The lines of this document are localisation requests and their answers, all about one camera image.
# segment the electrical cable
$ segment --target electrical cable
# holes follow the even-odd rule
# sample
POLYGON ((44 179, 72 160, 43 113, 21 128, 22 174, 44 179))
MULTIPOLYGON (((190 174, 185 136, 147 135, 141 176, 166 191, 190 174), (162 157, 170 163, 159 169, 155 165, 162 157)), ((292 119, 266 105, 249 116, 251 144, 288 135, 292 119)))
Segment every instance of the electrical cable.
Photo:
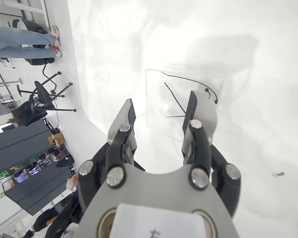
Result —
POLYGON ((207 89, 211 90, 211 91, 214 93, 214 95, 215 95, 216 100, 215 100, 214 102, 215 102, 216 104, 218 103, 218 99, 217 99, 217 95, 216 95, 216 93, 215 93, 210 87, 208 87, 207 85, 205 85, 205 84, 203 84, 203 83, 200 83, 200 82, 198 82, 198 81, 189 79, 189 78, 184 78, 184 77, 181 77, 181 76, 170 75, 170 74, 166 74, 166 73, 164 73, 164 72, 162 72, 162 73, 163 73, 164 75, 166 75, 166 76, 176 77, 176 78, 181 78, 181 79, 189 80, 189 81, 192 81, 192 82, 195 82, 195 83, 198 83, 198 84, 201 84, 201 85, 207 87, 207 89))
POLYGON ((181 104, 178 102, 178 100, 176 99, 176 97, 174 96, 172 90, 169 88, 169 86, 165 83, 165 85, 168 87, 169 91, 172 93, 173 98, 176 100, 176 102, 178 103, 178 105, 180 106, 180 108, 182 109, 182 111, 184 112, 184 114, 186 113, 185 110, 182 108, 181 104))
POLYGON ((167 116, 166 118, 171 118, 171 117, 185 117, 185 115, 167 116))
POLYGON ((211 94, 208 88, 205 88, 205 91, 209 94, 209 99, 211 98, 211 94))
POLYGON ((71 212, 69 218, 67 219, 66 224, 65 224, 65 226, 64 226, 64 231, 63 231, 63 232, 65 232, 67 223, 69 222, 69 220, 70 220, 70 218, 71 218, 71 216, 72 216, 72 213, 74 212, 74 210, 76 209, 76 207, 77 207, 78 204, 79 204, 79 201, 77 202, 77 204, 75 205, 75 207, 74 207, 73 211, 71 212))
POLYGON ((58 113, 57 113, 57 111, 56 111, 56 117, 57 117, 57 127, 59 127, 59 125, 60 125, 60 119, 58 119, 58 113))
MULTIPOLYGON (((45 73, 44 73, 44 70, 45 70, 45 68, 46 68, 46 65, 47 65, 47 63, 46 63, 46 64, 44 65, 44 67, 43 67, 42 74, 43 74, 46 78, 49 79, 49 77, 46 76, 45 73)), ((52 83, 54 84, 54 89, 53 89, 53 91, 55 91, 55 89, 56 89, 56 83, 53 82, 52 80, 50 80, 50 82, 52 82, 52 83)))

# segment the metal screw head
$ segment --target metal screw head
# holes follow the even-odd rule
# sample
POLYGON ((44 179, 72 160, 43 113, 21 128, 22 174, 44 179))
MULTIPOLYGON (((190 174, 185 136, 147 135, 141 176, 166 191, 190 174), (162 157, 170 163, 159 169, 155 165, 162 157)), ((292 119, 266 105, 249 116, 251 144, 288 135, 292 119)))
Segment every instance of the metal screw head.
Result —
POLYGON ((116 133, 111 133, 111 134, 109 134, 109 135, 108 135, 108 138, 107 138, 107 142, 108 142, 109 144, 112 144, 113 141, 114 141, 114 139, 115 139, 115 136, 116 136, 116 133))
POLYGON ((200 129, 202 127, 202 123, 197 119, 192 120, 190 124, 195 129, 200 129))
POLYGON ((198 188, 206 188, 209 183, 208 175, 201 168, 194 168, 191 172, 192 182, 198 188))
POLYGON ((124 178, 124 170, 117 166, 109 171, 107 174, 106 182, 109 186, 117 186, 124 178))
POLYGON ((241 178, 241 172, 239 169, 237 169, 237 167, 235 165, 229 163, 226 165, 225 170, 226 170, 227 175, 231 179, 238 180, 241 178))
POLYGON ((120 127, 119 130, 123 133, 128 132, 130 129, 130 124, 128 123, 123 123, 120 127))
POLYGON ((88 175, 93 169, 94 163, 91 160, 85 161, 78 170, 78 173, 82 176, 88 175))

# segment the sneaker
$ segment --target sneaker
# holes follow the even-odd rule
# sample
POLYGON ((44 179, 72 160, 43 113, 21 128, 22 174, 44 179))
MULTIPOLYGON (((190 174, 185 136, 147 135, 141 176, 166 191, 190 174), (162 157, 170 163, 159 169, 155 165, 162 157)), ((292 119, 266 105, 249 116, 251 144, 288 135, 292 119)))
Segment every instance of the sneaker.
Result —
POLYGON ((54 26, 54 25, 51 25, 50 36, 54 39, 54 42, 55 42, 55 45, 56 46, 61 46, 61 43, 60 43, 60 33, 59 33, 57 27, 54 26))
POLYGON ((62 53, 61 53, 61 51, 58 49, 57 46, 55 46, 55 45, 51 45, 51 48, 54 50, 54 52, 55 52, 55 56, 56 56, 56 57, 62 57, 62 53))

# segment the white floor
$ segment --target white floor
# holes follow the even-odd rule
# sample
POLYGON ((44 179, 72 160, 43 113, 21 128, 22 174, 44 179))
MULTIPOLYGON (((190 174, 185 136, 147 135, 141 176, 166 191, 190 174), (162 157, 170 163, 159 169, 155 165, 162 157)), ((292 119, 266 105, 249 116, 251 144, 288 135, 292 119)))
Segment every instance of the white floor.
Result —
MULTIPOLYGON (((39 6, 39 0, 30 2, 39 6)), ((220 79, 214 144, 242 173, 236 228, 241 237, 298 237, 298 0, 46 3, 51 24, 60 30, 63 53, 47 66, 47 74, 62 72, 55 79, 57 89, 74 83, 57 106, 78 109, 58 112, 78 165, 106 142, 111 122, 131 97, 137 115, 136 160, 153 173, 180 167, 181 141, 147 126, 146 69, 210 84, 220 79)), ((44 80, 42 67, 23 60, 14 65, 1 67, 2 73, 7 80, 21 77, 22 88, 31 90, 34 80, 44 80)), ((188 92, 197 89, 179 80, 163 81, 173 86, 184 107, 188 92)), ((166 114, 176 115, 176 103, 166 95, 163 91, 157 101, 166 114)), ((49 120, 58 123, 55 113, 49 120)), ((175 134, 181 123, 173 123, 175 134)))

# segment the person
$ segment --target person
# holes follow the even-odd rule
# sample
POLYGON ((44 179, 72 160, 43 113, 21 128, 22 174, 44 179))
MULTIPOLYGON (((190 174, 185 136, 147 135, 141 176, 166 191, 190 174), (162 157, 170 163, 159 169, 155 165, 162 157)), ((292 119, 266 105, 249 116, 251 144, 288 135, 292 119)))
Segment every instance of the person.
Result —
POLYGON ((41 59, 61 57, 59 51, 60 33, 56 26, 51 26, 50 34, 11 27, 0 27, 0 58, 41 59), (34 47, 20 47, 23 44, 43 44, 50 47, 41 49, 34 47))
MULTIPOLYGON (((71 178, 67 178, 67 181, 69 181, 70 179, 73 181, 74 186, 77 187, 78 175, 75 174, 71 178)), ((43 230, 44 228, 46 228, 47 226, 49 226, 52 222, 54 222, 57 219, 57 217, 63 211, 64 207, 68 204, 70 204, 71 208, 73 207, 73 210, 79 211, 80 207, 77 206, 78 203, 79 203, 79 201, 78 201, 77 192, 73 192, 72 194, 68 195, 63 200, 61 200, 59 203, 57 203, 54 207, 44 211, 41 215, 39 215, 38 218, 36 219, 34 225, 32 226, 32 228, 26 232, 26 234, 24 235, 23 238, 31 238, 34 236, 34 234, 36 232, 39 232, 39 231, 43 230)), ((61 231, 61 232, 57 232, 56 237, 60 237, 62 235, 63 230, 60 229, 59 231, 61 231)))

